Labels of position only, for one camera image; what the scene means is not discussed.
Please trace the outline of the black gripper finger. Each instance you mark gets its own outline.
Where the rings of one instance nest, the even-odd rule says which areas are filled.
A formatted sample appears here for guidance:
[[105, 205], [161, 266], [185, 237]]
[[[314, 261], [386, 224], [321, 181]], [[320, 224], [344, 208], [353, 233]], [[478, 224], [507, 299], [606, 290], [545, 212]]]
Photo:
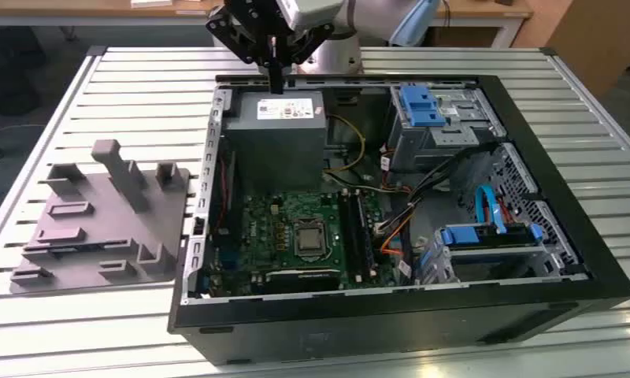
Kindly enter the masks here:
[[252, 34], [234, 18], [229, 7], [220, 7], [209, 16], [206, 29], [221, 44], [246, 63], [256, 64], [268, 77], [268, 87], [276, 93], [276, 59], [265, 33]]
[[276, 35], [276, 93], [284, 93], [285, 69], [301, 64], [334, 31], [332, 23], [309, 29], [301, 36], [296, 33]]

